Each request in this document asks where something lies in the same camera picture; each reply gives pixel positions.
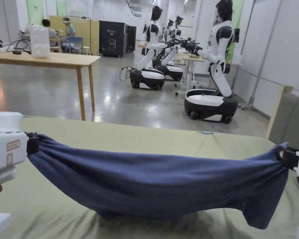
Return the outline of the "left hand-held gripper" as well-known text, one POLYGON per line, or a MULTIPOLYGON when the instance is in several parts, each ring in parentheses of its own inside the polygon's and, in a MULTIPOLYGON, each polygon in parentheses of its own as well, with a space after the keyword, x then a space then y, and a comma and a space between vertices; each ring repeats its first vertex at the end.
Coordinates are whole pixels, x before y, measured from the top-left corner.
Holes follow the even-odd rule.
MULTIPOLYGON (((25 161, 29 154, 39 151, 37 133, 20 130, 24 115, 17 112, 0 112, 0 185, 16 176, 16 165, 25 161)), ((11 222, 11 214, 0 213, 0 233, 11 222)))

